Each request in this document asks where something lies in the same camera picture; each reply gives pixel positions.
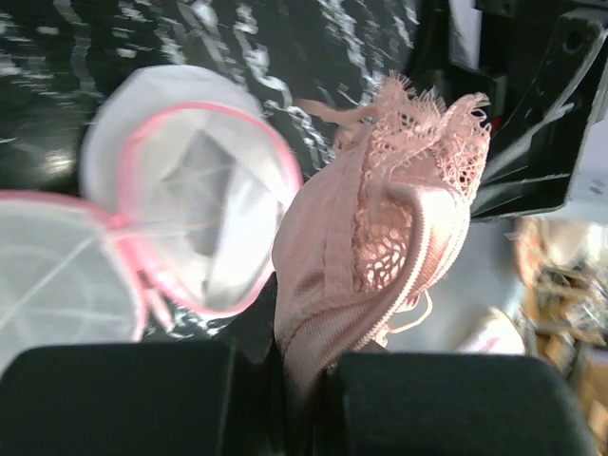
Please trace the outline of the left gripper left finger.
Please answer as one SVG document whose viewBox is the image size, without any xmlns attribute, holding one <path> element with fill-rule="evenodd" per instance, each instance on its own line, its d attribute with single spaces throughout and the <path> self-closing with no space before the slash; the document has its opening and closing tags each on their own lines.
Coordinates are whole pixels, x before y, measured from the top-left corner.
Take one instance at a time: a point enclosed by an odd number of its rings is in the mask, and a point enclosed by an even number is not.
<svg viewBox="0 0 608 456">
<path fill-rule="evenodd" d="M 281 455 L 276 282 L 210 339 L 41 347 L 1 377 L 5 455 Z"/>
</svg>

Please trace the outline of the white mesh laundry bag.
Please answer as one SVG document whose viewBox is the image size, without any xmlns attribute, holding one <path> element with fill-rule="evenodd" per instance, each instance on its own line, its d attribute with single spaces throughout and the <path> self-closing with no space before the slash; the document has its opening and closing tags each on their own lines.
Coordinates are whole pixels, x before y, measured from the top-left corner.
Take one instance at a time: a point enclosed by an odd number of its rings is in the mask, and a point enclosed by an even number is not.
<svg viewBox="0 0 608 456">
<path fill-rule="evenodd" d="M 85 135 L 79 198 L 1 194 L 1 363 L 57 345 L 143 338 L 175 302 L 245 311 L 273 272 L 302 183 L 244 88 L 199 66 L 129 76 Z"/>
</svg>

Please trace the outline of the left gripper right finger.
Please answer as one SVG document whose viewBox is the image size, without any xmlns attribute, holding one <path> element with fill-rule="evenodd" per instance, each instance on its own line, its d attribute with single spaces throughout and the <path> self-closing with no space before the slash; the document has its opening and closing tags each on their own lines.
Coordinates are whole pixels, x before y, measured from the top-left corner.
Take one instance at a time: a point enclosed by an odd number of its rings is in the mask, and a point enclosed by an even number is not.
<svg viewBox="0 0 608 456">
<path fill-rule="evenodd" d="M 325 455 L 595 455 L 576 396 L 538 358 L 351 353 L 328 379 Z"/>
</svg>

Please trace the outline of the pink lace bra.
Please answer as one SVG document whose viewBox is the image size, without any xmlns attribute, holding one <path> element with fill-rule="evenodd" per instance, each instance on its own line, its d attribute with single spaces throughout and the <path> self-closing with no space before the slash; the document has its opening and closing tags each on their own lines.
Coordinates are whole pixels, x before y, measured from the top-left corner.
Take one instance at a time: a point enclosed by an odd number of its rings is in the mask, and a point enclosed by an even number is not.
<svg viewBox="0 0 608 456">
<path fill-rule="evenodd" d="M 290 389 L 309 399 L 343 353 L 381 341 L 459 255 L 484 172 L 483 93 L 447 104 L 388 78 L 371 104 L 301 100 L 337 126 L 334 160 L 297 192 L 275 237 L 275 340 Z"/>
</svg>

